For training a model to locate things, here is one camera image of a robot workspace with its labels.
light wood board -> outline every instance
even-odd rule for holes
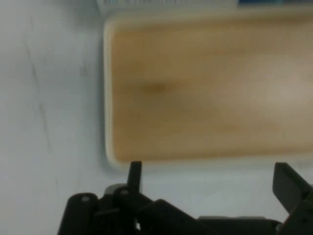
[[[313,14],[120,25],[117,161],[313,152]]]

scratch mark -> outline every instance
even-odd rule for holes
[[[47,124],[47,118],[46,118],[46,113],[45,113],[45,108],[42,103],[39,105],[39,111],[43,120],[43,126],[44,126],[44,132],[45,132],[45,139],[47,142],[47,150],[49,153],[51,153],[51,141],[50,141],[50,136],[49,136],[49,131],[48,131],[48,124]]]
[[[38,93],[40,93],[40,85],[39,85],[39,79],[38,79],[38,76],[37,76],[37,70],[36,70],[36,67],[35,67],[33,62],[31,62],[31,74],[33,76],[33,80],[34,80],[35,86],[38,89]]]
[[[24,49],[25,49],[25,53],[26,53],[27,57],[31,60],[30,49],[29,49],[29,46],[27,45],[25,39],[23,39],[23,45],[24,45]]]
[[[87,66],[86,66],[85,61],[83,62],[83,65],[80,67],[79,73],[83,77],[87,76],[88,73],[87,73]]]
[[[31,74],[32,74],[32,77],[33,77],[34,84],[35,84],[35,86],[38,89],[38,93],[40,93],[40,84],[39,84],[39,79],[38,79],[38,76],[37,76],[37,70],[36,70],[34,62],[32,61],[30,48],[29,48],[28,44],[26,43],[25,39],[23,39],[23,45],[24,45],[24,50],[25,50],[26,56],[30,60]]]

white border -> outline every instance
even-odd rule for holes
[[[113,140],[112,140],[112,74],[111,74],[111,38],[114,31],[118,27],[138,27],[145,24],[165,24],[165,23],[181,23],[181,22],[193,22],[200,20],[224,20],[226,17],[229,20],[232,18],[267,18],[267,17],[281,17],[292,15],[313,15],[313,4],[304,4],[301,6],[265,6],[265,7],[243,7],[234,9],[221,8],[179,8],[171,9],[167,11],[161,10],[145,10],[138,12],[116,12],[107,17],[104,24],[104,91],[105,91],[105,148],[106,156],[116,169],[126,169],[129,163],[119,162],[114,154]],[[170,167],[188,168],[203,166],[205,169],[214,169],[220,166],[234,166],[235,165],[272,165],[277,161],[289,161],[289,162],[303,162],[312,163],[313,157],[310,154],[288,154],[288,155],[266,155],[262,158],[260,156],[245,156],[245,157],[232,157],[223,159],[196,159],[196,160],[183,160],[183,161],[148,161],[146,164],[149,168],[155,168],[155,166],[165,165]]]

metal bolt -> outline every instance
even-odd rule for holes
[[[90,200],[90,197],[88,197],[88,196],[82,196],[82,198],[81,198],[81,201],[82,202],[87,202],[87,201],[89,201]]]

black plastic part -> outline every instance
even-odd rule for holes
[[[305,199],[312,187],[287,163],[276,163],[273,192],[288,213]]]
[[[134,214],[147,234],[216,235],[208,227],[164,200],[152,201],[129,187],[114,192],[121,208]]]
[[[301,201],[279,230],[279,235],[312,235],[313,204]]]
[[[141,162],[132,162],[127,179],[127,185],[130,188],[140,192],[141,185]]]
[[[97,196],[92,193],[80,193],[70,197],[58,235],[88,235],[97,202]]]
[[[140,181],[141,162],[133,162],[127,185],[111,186],[101,199],[72,196],[58,235],[313,235],[313,188],[286,163],[275,165],[273,180],[273,192],[290,214],[283,224],[261,217],[194,219],[141,194]]]
[[[265,218],[209,218],[200,217],[201,223],[222,235],[275,235],[281,222]]]

